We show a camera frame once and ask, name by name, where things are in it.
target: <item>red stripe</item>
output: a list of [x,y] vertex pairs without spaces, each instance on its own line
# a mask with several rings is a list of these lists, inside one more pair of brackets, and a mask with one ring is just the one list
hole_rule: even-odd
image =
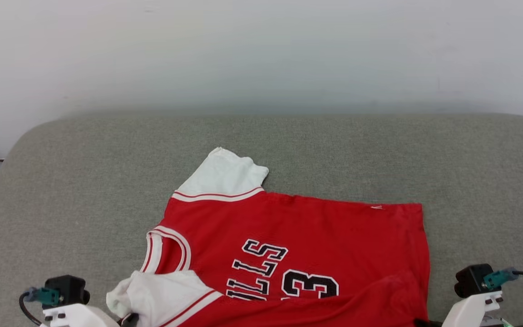
[[204,296],[201,296],[199,298],[199,300],[193,302],[193,304],[191,304],[187,309],[183,310],[183,312],[181,312],[180,314],[176,315],[173,319],[167,321],[166,323],[164,323],[163,325],[160,325],[160,327],[165,327],[166,325],[168,325],[169,323],[172,323],[173,321],[175,321],[175,319],[179,318],[180,316],[182,316],[183,314],[185,314],[185,312],[189,311],[192,307],[194,307],[197,303],[201,302],[204,298],[206,298],[207,296],[209,296],[212,292],[215,292],[215,290],[210,290],[207,294],[205,294]]
[[174,191],[175,193],[179,194],[179,195],[182,195],[186,198],[197,198],[197,197],[202,197],[204,195],[214,195],[216,197],[226,197],[226,198],[234,198],[234,197],[240,197],[241,195],[245,195],[245,194],[248,194],[248,193],[251,193],[255,190],[257,190],[258,188],[262,188],[261,186],[257,187],[257,188],[254,188],[253,190],[251,191],[247,191],[245,193],[241,193],[241,194],[237,194],[237,195],[225,195],[225,194],[216,194],[216,193],[204,193],[204,194],[198,194],[198,195],[185,195],[179,191]]
[[152,255],[152,237],[149,238],[151,245],[149,246],[149,258],[147,259],[147,265],[143,267],[143,273],[147,271],[147,267],[149,267],[149,263],[151,262],[151,255]]
[[183,242],[181,242],[181,239],[178,238],[177,236],[173,235],[173,234],[169,234],[168,232],[164,232],[160,229],[153,229],[151,230],[151,232],[155,232],[156,234],[165,234],[165,235],[168,235],[170,236],[170,238],[172,238],[173,240],[175,240],[179,246],[181,247],[181,251],[183,253],[185,253],[185,255],[183,255],[183,262],[181,264],[181,269],[183,268],[183,266],[185,265],[185,263],[187,262],[187,247],[185,247],[185,244],[183,244]]

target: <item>green connector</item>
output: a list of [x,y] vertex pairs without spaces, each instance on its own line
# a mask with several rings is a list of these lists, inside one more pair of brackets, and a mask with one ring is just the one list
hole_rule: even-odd
[[513,267],[510,267],[490,273],[489,275],[486,275],[486,277],[484,277],[484,283],[486,284],[488,290],[493,290],[494,288],[502,286],[506,282],[515,281],[518,278],[518,276],[514,275],[514,271],[515,269]]
[[60,292],[42,287],[37,291],[37,302],[55,307],[60,303]]
[[502,321],[504,327],[513,327],[508,321],[505,321],[504,318],[500,318],[500,320]]

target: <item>gray cushion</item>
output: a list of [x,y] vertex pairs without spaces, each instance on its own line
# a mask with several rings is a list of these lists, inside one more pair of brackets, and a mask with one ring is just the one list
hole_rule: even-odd
[[[0,326],[30,326],[19,294],[67,273],[106,310],[173,190],[216,146],[269,167],[266,190],[423,203],[432,319],[459,300],[467,265],[523,270],[523,117],[85,117],[31,130],[0,171]],[[523,277],[503,296],[499,313],[523,323]]]

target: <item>white stripe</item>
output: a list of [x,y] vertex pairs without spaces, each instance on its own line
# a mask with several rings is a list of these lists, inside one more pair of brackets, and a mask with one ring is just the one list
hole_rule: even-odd
[[206,199],[213,200],[213,201],[222,201],[222,202],[235,202],[235,201],[241,201],[243,199],[252,197],[263,190],[264,190],[263,188],[257,188],[256,190],[253,190],[244,195],[239,195],[238,197],[224,197],[222,195],[197,195],[196,197],[186,197],[186,196],[180,195],[178,193],[173,193],[172,198],[178,199],[179,201],[183,201],[183,202],[195,202],[195,201],[202,201],[202,200],[206,200]]
[[195,304],[191,309],[187,310],[184,314],[180,315],[177,319],[169,322],[167,324],[167,327],[177,327],[181,325],[181,323],[187,321],[187,319],[191,318],[193,315],[195,315],[197,312],[199,312],[201,309],[205,308],[206,306],[209,306],[213,301],[217,300],[220,296],[222,296],[220,292],[212,292],[205,298],[203,298],[201,301],[199,301],[197,304]]
[[158,268],[158,264],[160,263],[160,257],[162,256],[163,240],[158,235],[147,235],[147,237],[152,238],[153,250],[151,253],[151,261],[147,263],[147,269],[144,271],[144,273],[155,273],[156,269]]
[[189,265],[191,265],[191,246],[189,246],[189,242],[187,242],[187,239],[183,235],[179,234],[179,232],[174,229],[163,226],[156,226],[149,233],[156,233],[164,238],[171,238],[172,240],[175,240],[181,247],[181,260],[179,261],[179,265],[175,271],[189,270]]
[[149,262],[149,254],[151,253],[151,235],[147,233],[147,254],[145,255],[145,262],[143,262],[143,265],[141,266],[141,271],[145,271],[145,267],[147,266],[147,263]]

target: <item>basketball jersey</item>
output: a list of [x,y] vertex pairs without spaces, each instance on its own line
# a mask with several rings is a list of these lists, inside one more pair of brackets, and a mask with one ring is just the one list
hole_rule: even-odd
[[[174,191],[164,219],[148,232],[141,272],[190,269],[220,294],[215,306],[240,302],[240,308],[255,308],[248,310],[270,306],[283,312],[295,307],[293,318],[306,310],[301,303],[310,309],[346,299],[378,312],[400,312],[397,326],[405,312],[427,318],[429,252],[420,203],[352,203],[271,193],[262,188],[267,174],[251,158],[214,149]],[[367,304],[383,302],[376,308]]]
[[138,314],[137,327],[412,327],[423,314],[416,284],[390,276],[352,295],[241,301],[207,287],[194,271],[135,271],[106,303],[119,317]]

